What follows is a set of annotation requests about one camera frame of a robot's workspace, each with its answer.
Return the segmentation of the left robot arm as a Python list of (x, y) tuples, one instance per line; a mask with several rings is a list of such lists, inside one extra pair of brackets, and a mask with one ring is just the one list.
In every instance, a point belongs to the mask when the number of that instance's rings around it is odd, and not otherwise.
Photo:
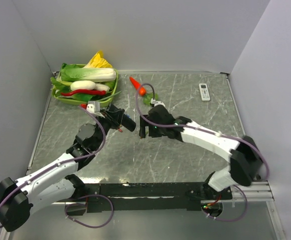
[(61, 156), (29, 175), (17, 180), (7, 177), (0, 182), (0, 229), (13, 232), (32, 214), (54, 202), (82, 199), (85, 185), (75, 173), (102, 150), (109, 130), (124, 126), (134, 131), (136, 127), (125, 110), (113, 104), (97, 109), (92, 101), (83, 110), (95, 124), (83, 124), (73, 144)]

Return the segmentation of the black remote control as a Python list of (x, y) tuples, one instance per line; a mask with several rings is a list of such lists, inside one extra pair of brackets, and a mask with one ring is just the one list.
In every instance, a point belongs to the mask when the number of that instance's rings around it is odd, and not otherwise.
[(133, 132), (136, 128), (136, 123), (126, 114), (123, 115), (121, 125), (125, 127), (130, 132)]

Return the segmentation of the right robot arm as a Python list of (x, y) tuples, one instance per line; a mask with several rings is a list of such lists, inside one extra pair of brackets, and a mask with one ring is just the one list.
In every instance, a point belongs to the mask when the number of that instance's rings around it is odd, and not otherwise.
[(234, 137), (210, 130), (190, 118), (173, 117), (164, 105), (156, 105), (148, 114), (140, 115), (139, 136), (145, 138), (168, 137), (183, 143), (199, 146), (227, 162), (221, 170), (212, 172), (205, 180), (204, 195), (217, 198), (233, 185), (251, 186), (265, 164), (255, 141), (247, 135)]

